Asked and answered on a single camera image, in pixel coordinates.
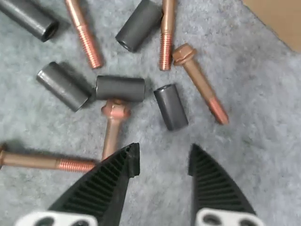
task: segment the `hex bolt head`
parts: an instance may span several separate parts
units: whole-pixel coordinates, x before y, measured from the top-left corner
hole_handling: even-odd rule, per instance
[[[174,50],[173,58],[174,58],[174,65],[179,66],[191,60],[194,55],[196,55],[197,50],[191,47],[189,44],[185,43]]]

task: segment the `metal sleeve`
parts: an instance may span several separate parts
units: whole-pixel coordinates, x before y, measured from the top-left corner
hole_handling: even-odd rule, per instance
[[[0,11],[42,42],[57,31],[59,22],[31,0],[0,0]]]
[[[155,90],[154,94],[168,130],[181,129],[188,125],[175,84],[163,86]]]
[[[79,110],[89,94],[56,62],[45,66],[37,80],[73,111]]]
[[[142,78],[98,76],[95,89],[98,100],[120,99],[127,102],[142,102],[145,81]]]
[[[136,52],[151,30],[159,25],[162,7],[151,0],[142,0],[116,36],[128,51]]]

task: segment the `copper bolt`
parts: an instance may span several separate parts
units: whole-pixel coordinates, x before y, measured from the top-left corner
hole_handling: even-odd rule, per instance
[[[193,56],[196,53],[197,50],[191,47],[189,44],[186,43],[181,45],[173,52],[174,65],[182,65],[185,68],[187,74],[192,79],[202,97],[205,99],[216,120],[222,125],[228,124],[229,118],[227,113],[216,97],[216,94],[211,88],[208,80],[202,73],[198,62],[193,59]]]
[[[100,54],[81,11],[79,0],[65,0],[65,2],[91,68],[102,67]]]
[[[0,167],[3,165],[50,170],[64,170],[71,172],[88,172],[95,166],[95,162],[68,160],[42,155],[10,153],[6,151],[5,145],[1,145]]]
[[[104,160],[116,152],[121,123],[130,116],[131,112],[127,105],[119,100],[108,100],[106,105],[102,107],[102,112],[108,117],[103,144],[102,160]]]
[[[159,67],[162,71],[171,69],[171,52],[173,46],[175,2],[176,0],[163,0],[163,18],[161,22],[161,48]]]

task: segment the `screw hole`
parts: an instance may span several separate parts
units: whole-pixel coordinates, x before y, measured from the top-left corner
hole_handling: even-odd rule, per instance
[[[54,36],[54,34],[56,33],[56,31],[58,30],[58,26],[59,23],[53,23],[51,24],[44,32],[43,36],[42,36],[42,40],[43,41],[47,41],[50,38],[52,38],[52,36]]]
[[[34,226],[52,226],[55,220],[53,218],[47,217],[39,220]]]
[[[253,221],[245,219],[240,222],[240,226],[257,226],[257,224],[254,223]]]
[[[89,226],[89,223],[85,220],[79,220],[75,222],[72,226]]]
[[[213,225],[213,226],[220,226],[222,225],[221,220],[219,217],[212,215],[212,214],[207,214],[203,217],[203,221],[208,224],[208,225]]]

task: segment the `bolt thread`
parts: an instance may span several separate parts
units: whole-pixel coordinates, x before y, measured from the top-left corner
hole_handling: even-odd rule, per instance
[[[167,33],[162,33],[161,34],[161,48],[160,48],[159,68],[162,71],[169,71],[171,69],[172,40],[173,40],[173,36],[171,34],[167,34]]]
[[[95,166],[94,162],[82,162],[61,159],[57,169],[71,172],[88,172]]]
[[[210,111],[220,124],[226,125],[229,123],[228,115],[216,97],[212,97],[208,100],[208,106]]]
[[[88,57],[91,68],[95,69],[103,65],[100,55],[97,51],[94,39],[87,26],[77,27],[79,39],[83,49]]]

